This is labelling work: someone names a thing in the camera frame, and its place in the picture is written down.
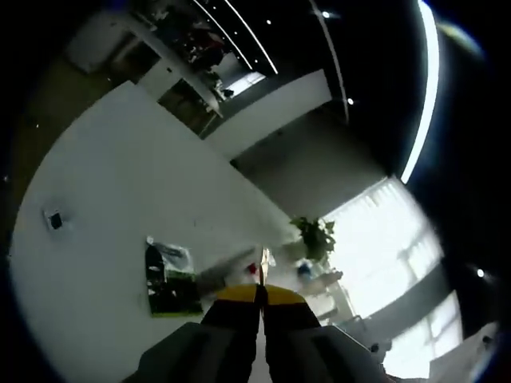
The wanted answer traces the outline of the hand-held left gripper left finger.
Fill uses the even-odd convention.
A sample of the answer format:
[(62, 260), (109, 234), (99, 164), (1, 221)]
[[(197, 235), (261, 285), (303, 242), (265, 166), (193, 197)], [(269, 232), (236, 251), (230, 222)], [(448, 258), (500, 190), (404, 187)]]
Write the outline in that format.
[(125, 382), (247, 382), (256, 359), (262, 286), (223, 289), (200, 322), (143, 352)]

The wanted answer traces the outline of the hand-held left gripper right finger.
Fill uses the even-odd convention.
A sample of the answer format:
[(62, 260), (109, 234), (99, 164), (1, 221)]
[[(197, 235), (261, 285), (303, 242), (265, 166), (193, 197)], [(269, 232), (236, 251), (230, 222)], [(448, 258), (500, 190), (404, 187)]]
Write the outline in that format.
[(321, 326), (296, 292), (267, 285), (265, 357), (274, 382), (388, 382), (371, 352), (336, 326)]

